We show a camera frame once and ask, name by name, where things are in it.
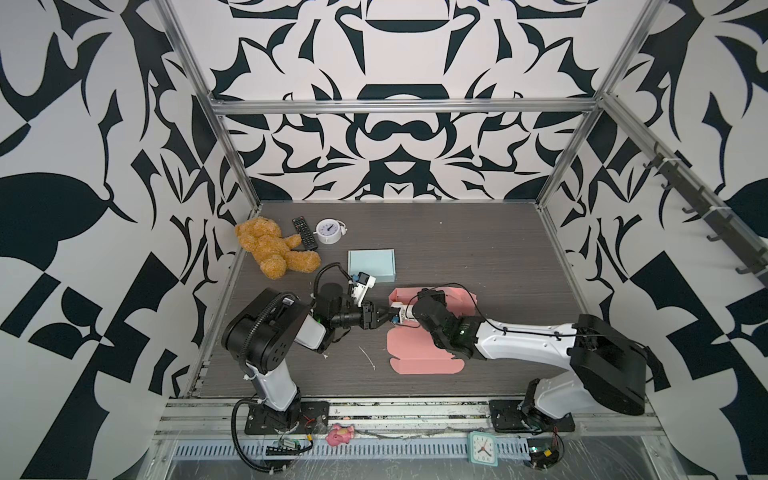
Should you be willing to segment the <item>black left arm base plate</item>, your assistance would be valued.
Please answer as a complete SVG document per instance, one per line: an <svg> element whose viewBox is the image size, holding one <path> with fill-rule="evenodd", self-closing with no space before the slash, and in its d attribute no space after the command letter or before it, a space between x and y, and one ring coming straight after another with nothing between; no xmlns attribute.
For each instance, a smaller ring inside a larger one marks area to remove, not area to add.
<svg viewBox="0 0 768 480"><path fill-rule="evenodd" d="M329 409L330 404L325 401L296 400L285 411L266 404L250 405L244 431L246 435L307 433L328 419Z"/></svg>

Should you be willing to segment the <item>light blue paper box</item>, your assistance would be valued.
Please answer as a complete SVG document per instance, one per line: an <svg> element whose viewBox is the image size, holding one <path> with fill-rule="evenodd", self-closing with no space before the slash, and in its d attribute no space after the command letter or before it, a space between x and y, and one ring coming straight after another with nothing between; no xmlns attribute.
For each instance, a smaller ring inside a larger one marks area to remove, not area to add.
<svg viewBox="0 0 768 480"><path fill-rule="evenodd" d="M396 259L394 249L349 250L348 271L352 274L366 273L377 282L396 281Z"/></svg>

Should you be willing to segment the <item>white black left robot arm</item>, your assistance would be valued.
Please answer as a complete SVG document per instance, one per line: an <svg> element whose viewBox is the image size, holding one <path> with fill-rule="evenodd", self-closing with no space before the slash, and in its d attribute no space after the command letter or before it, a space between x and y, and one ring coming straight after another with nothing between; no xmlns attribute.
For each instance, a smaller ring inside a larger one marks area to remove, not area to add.
<svg viewBox="0 0 768 480"><path fill-rule="evenodd" d="M226 326L221 345L237 362L244 380L255 389L254 395L236 401L230 415L235 453L248 468L268 475L282 473L294 458L313 449L313 428L328 405L315 402L316 410L305 415L287 354L295 344L323 353L355 327L375 330L400 320L398 307L378 304L367 297L375 283L373 276L365 272L350 274L340 263L333 262L318 270L307 302L293 292L266 288ZM252 458L239 438L237 416L242 407L248 408L248 429L278 435L302 431L306 443L277 443L265 448L263 460Z"/></svg>

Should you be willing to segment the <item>pink paper boxes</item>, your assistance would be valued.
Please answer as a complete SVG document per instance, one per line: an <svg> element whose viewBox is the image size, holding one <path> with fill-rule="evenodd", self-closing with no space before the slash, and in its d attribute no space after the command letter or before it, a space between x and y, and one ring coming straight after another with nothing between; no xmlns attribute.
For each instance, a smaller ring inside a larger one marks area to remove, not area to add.
<svg viewBox="0 0 768 480"><path fill-rule="evenodd" d="M395 288L389 303L413 307L421 287ZM392 356L390 365L400 375L452 375L459 373L465 361L452 353L437 348L430 334L420 326L410 328L395 325L387 332L387 351Z"/></svg>

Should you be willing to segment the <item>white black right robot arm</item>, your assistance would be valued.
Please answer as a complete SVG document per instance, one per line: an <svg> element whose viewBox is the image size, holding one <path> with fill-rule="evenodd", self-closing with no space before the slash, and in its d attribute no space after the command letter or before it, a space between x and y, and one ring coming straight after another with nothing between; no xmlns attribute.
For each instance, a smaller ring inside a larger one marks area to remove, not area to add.
<svg viewBox="0 0 768 480"><path fill-rule="evenodd" d="M648 349L594 315L560 325L509 324L482 313L457 316L436 288L419 291L408 305L435 346L462 359L560 368L560 374L528 384L513 415L523 431L544 431L574 413L645 411Z"/></svg>

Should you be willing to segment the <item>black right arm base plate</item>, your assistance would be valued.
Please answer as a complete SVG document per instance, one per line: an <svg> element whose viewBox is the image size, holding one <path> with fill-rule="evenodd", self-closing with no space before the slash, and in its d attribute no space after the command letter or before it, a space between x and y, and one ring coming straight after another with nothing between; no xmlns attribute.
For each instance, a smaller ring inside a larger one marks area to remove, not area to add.
<svg viewBox="0 0 768 480"><path fill-rule="evenodd" d="M490 419L497 433L541 434L571 433L576 430L571 414L563 418L552 419L533 407L521 407L522 400L490 400L488 402Z"/></svg>

